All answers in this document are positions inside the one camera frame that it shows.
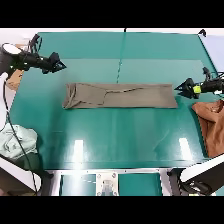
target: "orange-brown fabric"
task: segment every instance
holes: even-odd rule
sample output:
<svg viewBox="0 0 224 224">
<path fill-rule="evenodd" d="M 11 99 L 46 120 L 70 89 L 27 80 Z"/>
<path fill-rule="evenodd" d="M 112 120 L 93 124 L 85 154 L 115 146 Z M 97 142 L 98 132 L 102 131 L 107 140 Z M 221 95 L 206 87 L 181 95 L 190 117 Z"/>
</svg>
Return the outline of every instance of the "orange-brown fabric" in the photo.
<svg viewBox="0 0 224 224">
<path fill-rule="evenodd" d="M 224 153 L 224 101 L 197 102 L 192 109 L 198 115 L 208 156 L 213 158 Z"/>
</svg>

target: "white wall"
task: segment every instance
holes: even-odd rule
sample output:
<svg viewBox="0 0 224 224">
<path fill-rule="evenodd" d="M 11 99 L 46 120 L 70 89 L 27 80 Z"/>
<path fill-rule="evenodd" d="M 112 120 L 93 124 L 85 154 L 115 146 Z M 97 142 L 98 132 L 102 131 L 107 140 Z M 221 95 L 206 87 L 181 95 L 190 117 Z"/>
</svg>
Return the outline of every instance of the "white wall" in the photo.
<svg viewBox="0 0 224 224">
<path fill-rule="evenodd" d="M 164 32 L 197 34 L 202 28 L 128 28 L 127 32 Z M 223 35 L 224 28 L 204 28 L 207 35 Z M 124 28 L 0 28 L 0 44 L 23 44 L 32 39 L 38 32 L 65 31 L 115 31 L 123 32 Z"/>
</svg>

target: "metal bracket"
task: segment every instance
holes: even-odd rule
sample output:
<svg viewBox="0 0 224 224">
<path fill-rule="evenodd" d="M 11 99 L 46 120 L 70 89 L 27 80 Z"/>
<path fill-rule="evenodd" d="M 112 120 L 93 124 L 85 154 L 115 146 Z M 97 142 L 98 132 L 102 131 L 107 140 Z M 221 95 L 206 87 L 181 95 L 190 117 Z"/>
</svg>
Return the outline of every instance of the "metal bracket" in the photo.
<svg viewBox="0 0 224 224">
<path fill-rule="evenodd" d="M 118 173 L 96 174 L 96 196 L 119 196 Z"/>
</svg>

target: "brown folded cloth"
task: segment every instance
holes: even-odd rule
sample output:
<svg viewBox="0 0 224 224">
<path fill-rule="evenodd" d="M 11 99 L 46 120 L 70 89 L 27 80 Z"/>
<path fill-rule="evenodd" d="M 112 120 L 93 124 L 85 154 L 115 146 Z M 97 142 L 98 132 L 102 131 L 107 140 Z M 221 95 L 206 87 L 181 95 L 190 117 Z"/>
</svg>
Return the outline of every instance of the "brown folded cloth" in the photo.
<svg viewBox="0 0 224 224">
<path fill-rule="evenodd" d="M 68 83 L 63 108 L 177 108 L 172 84 Z"/>
<path fill-rule="evenodd" d="M 198 115 L 205 147 L 210 158 L 224 153 L 224 102 L 197 102 L 192 109 Z"/>
</svg>

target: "white cloth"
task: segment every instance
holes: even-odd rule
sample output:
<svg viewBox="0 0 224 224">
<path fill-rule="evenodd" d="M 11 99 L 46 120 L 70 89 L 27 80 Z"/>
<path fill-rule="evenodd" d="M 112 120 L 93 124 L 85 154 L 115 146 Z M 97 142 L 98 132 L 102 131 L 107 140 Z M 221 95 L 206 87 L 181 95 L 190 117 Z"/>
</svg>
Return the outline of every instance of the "white cloth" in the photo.
<svg viewBox="0 0 224 224">
<path fill-rule="evenodd" d="M 26 154 L 30 152 L 37 153 L 37 133 L 33 129 L 26 129 L 20 125 L 13 125 L 13 128 Z M 18 159 L 24 155 L 9 123 L 0 132 L 0 154 L 10 159 Z"/>
</svg>

